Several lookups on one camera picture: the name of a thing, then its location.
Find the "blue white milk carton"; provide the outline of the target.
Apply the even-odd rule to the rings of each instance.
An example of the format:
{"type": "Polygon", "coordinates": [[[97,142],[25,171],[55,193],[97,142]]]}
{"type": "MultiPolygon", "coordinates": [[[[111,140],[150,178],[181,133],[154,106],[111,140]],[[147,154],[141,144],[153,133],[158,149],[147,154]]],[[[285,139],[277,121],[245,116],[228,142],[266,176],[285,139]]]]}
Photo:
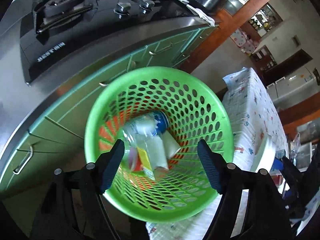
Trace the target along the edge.
{"type": "Polygon", "coordinates": [[[168,160],[181,149],[168,129],[163,134],[153,137],[139,135],[138,147],[143,148],[148,153],[153,171],[158,168],[168,170],[168,160]]]}

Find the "blue soda can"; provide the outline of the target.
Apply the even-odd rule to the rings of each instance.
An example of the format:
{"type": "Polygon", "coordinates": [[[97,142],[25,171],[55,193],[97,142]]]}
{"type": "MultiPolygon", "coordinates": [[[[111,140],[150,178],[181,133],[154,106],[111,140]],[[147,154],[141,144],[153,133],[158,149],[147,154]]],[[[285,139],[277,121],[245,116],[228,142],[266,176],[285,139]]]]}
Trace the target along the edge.
{"type": "Polygon", "coordinates": [[[163,134],[168,127],[169,120],[162,111],[151,111],[126,122],[123,130],[131,136],[138,134],[153,137],[163,134]]]}

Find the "yellow plastic snack bag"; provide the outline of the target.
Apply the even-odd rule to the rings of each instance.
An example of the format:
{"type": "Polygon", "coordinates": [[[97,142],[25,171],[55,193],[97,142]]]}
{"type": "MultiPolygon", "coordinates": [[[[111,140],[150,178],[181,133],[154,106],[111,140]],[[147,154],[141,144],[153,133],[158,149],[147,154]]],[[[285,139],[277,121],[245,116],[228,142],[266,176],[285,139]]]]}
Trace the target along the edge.
{"type": "Polygon", "coordinates": [[[146,150],[138,147],[137,152],[138,152],[138,156],[140,158],[140,162],[143,167],[143,171],[145,175],[151,180],[156,180],[151,163],[150,163],[150,159],[146,150]]]}

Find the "green kitchen cabinet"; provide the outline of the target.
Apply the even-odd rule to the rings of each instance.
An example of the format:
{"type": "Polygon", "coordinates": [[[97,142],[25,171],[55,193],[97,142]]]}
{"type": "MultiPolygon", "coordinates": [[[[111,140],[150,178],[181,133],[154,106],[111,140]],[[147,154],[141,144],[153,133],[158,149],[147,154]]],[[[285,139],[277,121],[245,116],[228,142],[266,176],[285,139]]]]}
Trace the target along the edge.
{"type": "Polygon", "coordinates": [[[1,198],[47,182],[53,171],[84,147],[86,122],[101,92],[139,68],[178,67],[213,31],[197,28],[153,42],[115,60],[92,64],[92,72],[67,83],[33,111],[10,138],[1,158],[1,198]]]}

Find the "white patterned tablecloth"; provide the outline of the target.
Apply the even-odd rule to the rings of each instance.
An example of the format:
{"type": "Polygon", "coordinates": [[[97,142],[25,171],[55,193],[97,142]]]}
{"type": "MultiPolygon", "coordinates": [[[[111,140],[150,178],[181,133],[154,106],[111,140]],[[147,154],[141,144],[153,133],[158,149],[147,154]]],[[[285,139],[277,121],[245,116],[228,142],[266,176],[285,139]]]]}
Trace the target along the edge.
{"type": "MultiPolygon", "coordinates": [[[[249,171],[264,137],[270,135],[277,150],[288,150],[287,138],[277,110],[253,68],[223,78],[227,93],[222,104],[234,135],[233,163],[249,171]]],[[[174,223],[146,224],[150,239],[203,239],[217,211],[217,196],[203,211],[174,223]]]]}

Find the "green perforated plastic basket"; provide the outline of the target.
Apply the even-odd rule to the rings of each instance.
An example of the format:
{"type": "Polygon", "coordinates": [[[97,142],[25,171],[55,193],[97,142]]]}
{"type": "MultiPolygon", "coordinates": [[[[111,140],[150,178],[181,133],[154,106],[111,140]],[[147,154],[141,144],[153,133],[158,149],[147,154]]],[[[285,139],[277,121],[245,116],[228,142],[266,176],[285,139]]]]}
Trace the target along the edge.
{"type": "Polygon", "coordinates": [[[177,69],[147,67],[113,80],[95,101],[85,129],[85,158],[95,162],[117,140],[124,153],[104,197],[147,222],[187,219],[216,197],[197,145],[233,160],[233,134],[215,93],[177,69]]]}

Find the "white refrigerator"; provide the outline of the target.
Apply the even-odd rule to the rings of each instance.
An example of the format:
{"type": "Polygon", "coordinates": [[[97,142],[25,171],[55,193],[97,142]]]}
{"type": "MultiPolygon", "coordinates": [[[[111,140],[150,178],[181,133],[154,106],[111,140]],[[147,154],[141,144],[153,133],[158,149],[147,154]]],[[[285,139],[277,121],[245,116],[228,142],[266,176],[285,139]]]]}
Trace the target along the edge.
{"type": "Polygon", "coordinates": [[[319,78],[307,67],[268,85],[266,90],[278,112],[288,109],[319,92],[319,78]]]}

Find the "polka dot play tent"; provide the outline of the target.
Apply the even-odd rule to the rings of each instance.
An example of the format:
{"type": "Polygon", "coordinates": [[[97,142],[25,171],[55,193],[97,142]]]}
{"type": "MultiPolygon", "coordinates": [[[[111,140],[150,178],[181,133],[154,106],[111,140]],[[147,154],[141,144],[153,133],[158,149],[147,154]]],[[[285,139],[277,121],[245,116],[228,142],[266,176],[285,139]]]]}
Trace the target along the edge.
{"type": "Polygon", "coordinates": [[[236,29],[230,38],[243,53],[248,55],[253,54],[260,43],[259,41],[253,40],[251,36],[244,32],[241,28],[236,29]]]}

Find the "white rag on counter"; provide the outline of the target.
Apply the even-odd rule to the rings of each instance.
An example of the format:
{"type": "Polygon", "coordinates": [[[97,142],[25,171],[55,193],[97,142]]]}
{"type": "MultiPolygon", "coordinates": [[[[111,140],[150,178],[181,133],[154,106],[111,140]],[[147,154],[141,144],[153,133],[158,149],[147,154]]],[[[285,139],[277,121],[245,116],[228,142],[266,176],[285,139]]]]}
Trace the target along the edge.
{"type": "Polygon", "coordinates": [[[215,27],[215,20],[208,16],[205,12],[203,12],[199,8],[194,8],[192,5],[189,4],[187,0],[178,0],[182,2],[189,10],[197,14],[202,20],[206,21],[210,27],[215,27]]]}

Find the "black gas stove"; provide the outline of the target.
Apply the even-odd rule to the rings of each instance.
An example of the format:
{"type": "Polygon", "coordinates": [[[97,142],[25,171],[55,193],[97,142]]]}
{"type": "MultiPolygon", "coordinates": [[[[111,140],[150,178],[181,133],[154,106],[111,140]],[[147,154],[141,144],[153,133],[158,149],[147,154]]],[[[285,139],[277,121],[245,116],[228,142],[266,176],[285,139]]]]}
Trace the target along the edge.
{"type": "Polygon", "coordinates": [[[178,0],[38,0],[20,25],[24,81],[30,85],[70,53],[111,33],[193,15],[178,0]]]}

